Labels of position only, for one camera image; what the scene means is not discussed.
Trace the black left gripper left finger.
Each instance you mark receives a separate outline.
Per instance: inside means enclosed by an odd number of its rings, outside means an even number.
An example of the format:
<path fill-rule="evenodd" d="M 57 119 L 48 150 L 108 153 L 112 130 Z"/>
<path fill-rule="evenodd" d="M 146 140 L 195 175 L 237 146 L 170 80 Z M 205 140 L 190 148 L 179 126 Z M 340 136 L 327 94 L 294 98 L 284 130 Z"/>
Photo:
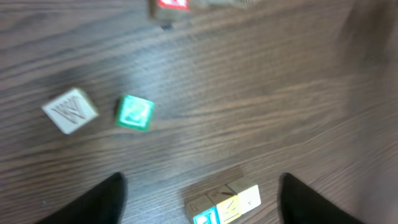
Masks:
<path fill-rule="evenodd" d="M 116 172 L 37 224 L 118 224 L 127 199 L 127 180 Z"/>

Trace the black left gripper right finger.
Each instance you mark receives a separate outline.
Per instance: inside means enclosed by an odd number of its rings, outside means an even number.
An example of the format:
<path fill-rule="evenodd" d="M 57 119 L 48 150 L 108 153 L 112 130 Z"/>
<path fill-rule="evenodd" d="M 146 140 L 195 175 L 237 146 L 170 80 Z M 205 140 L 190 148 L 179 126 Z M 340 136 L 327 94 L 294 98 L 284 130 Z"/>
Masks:
<path fill-rule="evenodd" d="M 363 224 L 288 172 L 279 179 L 278 208 L 283 224 Z"/>

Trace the white ice cream block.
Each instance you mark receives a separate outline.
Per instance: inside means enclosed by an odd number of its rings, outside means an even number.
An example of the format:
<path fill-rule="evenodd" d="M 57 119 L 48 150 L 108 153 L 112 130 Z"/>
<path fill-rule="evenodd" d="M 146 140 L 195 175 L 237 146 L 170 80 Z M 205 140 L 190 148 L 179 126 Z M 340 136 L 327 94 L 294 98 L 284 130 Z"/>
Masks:
<path fill-rule="evenodd" d="M 226 185 L 238 196 L 242 214 L 250 212 L 261 205 L 259 186 L 251 179 L 242 177 Z"/>

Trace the yellow K letter block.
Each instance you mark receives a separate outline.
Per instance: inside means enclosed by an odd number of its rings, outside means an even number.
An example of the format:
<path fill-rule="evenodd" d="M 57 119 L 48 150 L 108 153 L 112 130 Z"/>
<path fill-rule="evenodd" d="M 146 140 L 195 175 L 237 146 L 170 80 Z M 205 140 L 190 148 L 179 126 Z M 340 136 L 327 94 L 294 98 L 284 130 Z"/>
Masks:
<path fill-rule="evenodd" d="M 239 197 L 228 186 L 213 189 L 206 195 L 216 205 L 221 224 L 231 223 L 242 215 Z"/>

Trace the blue P letter block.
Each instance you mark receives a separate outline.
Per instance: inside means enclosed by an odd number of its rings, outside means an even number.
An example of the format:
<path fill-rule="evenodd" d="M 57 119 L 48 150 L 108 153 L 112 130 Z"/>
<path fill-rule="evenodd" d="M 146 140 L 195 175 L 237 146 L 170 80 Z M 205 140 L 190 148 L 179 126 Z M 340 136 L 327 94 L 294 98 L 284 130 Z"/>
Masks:
<path fill-rule="evenodd" d="M 220 224 L 216 205 L 207 195 L 187 202 L 185 208 L 192 224 Z"/>

